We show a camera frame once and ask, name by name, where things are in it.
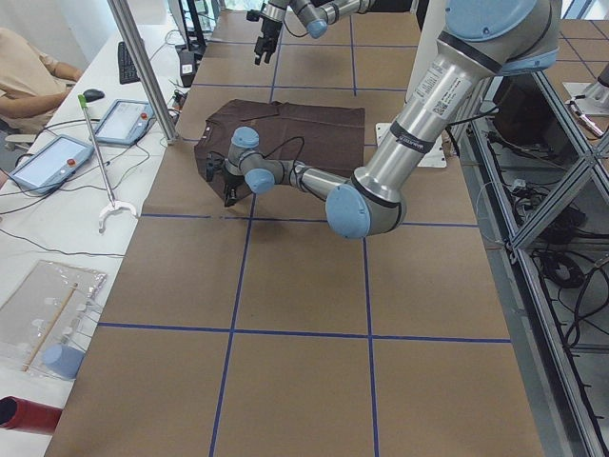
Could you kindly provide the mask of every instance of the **red cylinder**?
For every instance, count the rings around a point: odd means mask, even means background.
[[[17,397],[0,400],[0,427],[52,435],[62,409]]]

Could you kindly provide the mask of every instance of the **black cloth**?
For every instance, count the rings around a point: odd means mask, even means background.
[[[363,108],[232,100],[209,116],[205,133],[195,146],[197,169],[202,177],[207,175],[209,157],[218,161],[221,155],[228,155],[230,139],[238,127],[251,127],[258,132],[263,154],[271,152],[289,138],[302,136],[304,147],[298,160],[311,167],[348,178],[355,168],[363,165]],[[300,141],[290,141],[269,158],[293,160],[300,146]],[[209,184],[224,198],[222,173],[216,172]],[[237,196],[241,199],[249,193],[249,188],[243,185],[239,187]]]

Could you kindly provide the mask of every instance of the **blue plastic cup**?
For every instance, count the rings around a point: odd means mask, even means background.
[[[85,352],[66,345],[53,345],[42,354],[42,361],[63,378],[74,379],[83,363]]]

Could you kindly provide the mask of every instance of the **black keyboard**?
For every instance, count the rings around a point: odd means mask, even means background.
[[[124,41],[118,44],[118,79],[121,84],[136,83],[140,80]]]

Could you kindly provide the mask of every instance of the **white table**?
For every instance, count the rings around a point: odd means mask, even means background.
[[[171,45],[164,45],[166,36],[172,30],[172,26],[170,24],[141,26],[139,29],[145,40],[148,56],[156,52],[151,59],[151,64],[157,75],[164,98],[169,101],[175,89],[174,83],[179,81],[179,61],[175,49]],[[172,33],[168,37],[168,41],[171,43],[179,39],[177,33]],[[106,94],[106,98],[88,104],[89,112],[93,118],[100,118],[115,99],[147,99],[141,83],[123,86],[118,83],[116,49],[120,40],[118,33],[108,40],[69,97],[50,120],[50,125],[83,118],[77,94],[82,93],[85,89],[100,89]],[[54,131],[84,141],[88,140],[88,130],[84,123],[68,125],[54,129]],[[30,151],[36,152],[52,138],[51,133],[44,132]],[[135,205],[138,214],[141,212],[144,200],[161,164],[167,142],[160,127],[155,124],[139,144],[149,152],[149,159],[135,168],[123,184],[115,190],[117,199]],[[116,157],[123,150],[102,147],[106,159]],[[111,165],[108,166],[110,182],[112,184],[117,183],[125,170],[142,161],[145,157],[146,154],[142,150],[131,148],[120,158],[112,161]],[[92,169],[96,164],[97,162],[93,157],[77,174]],[[65,189],[73,189],[84,185],[103,187],[99,170],[66,183]],[[17,190],[18,187],[12,182],[8,182],[4,185],[0,194]],[[1,196],[0,212],[23,207],[31,201],[24,195]],[[105,233],[100,234],[98,232],[99,213],[107,203],[108,197],[104,190],[56,191],[50,198],[30,209],[2,216],[3,220],[0,222],[0,228],[27,237],[47,248],[57,248],[70,252],[93,251],[123,254],[127,250],[137,220],[128,211],[111,215],[106,221]],[[66,256],[44,252],[25,241],[10,238],[4,233],[0,233],[0,259],[0,278],[2,278],[0,280],[0,306],[6,302],[28,272],[41,259],[77,267],[94,268],[107,273],[108,279],[97,296],[98,303],[103,305],[108,298],[122,261],[120,258],[88,257],[84,255]],[[71,387],[71,382],[3,368],[0,361],[0,398],[12,395],[63,407],[68,399]],[[20,457],[42,456],[49,441],[50,437],[45,435],[0,429],[0,449],[2,449],[0,454]]]

